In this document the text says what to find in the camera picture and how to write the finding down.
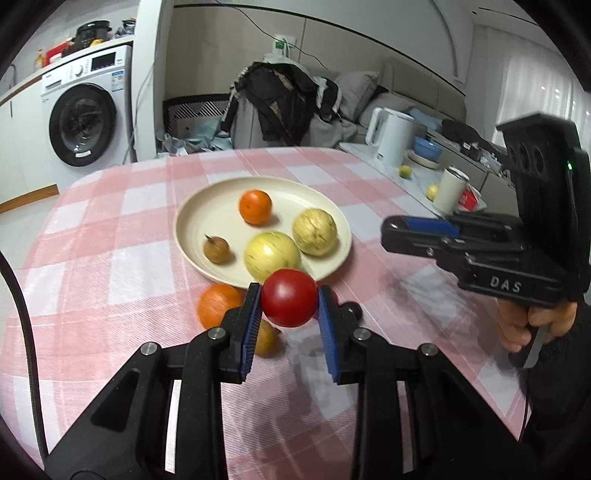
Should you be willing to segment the right hand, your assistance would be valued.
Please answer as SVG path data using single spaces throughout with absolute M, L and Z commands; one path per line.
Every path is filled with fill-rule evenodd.
M 524 307 L 507 300 L 498 300 L 497 333 L 501 344 L 512 353 L 520 352 L 531 339 L 530 327 L 549 330 L 544 340 L 549 343 L 566 335 L 573 327 L 578 304 L 561 301 L 553 309 L 541 307 Z

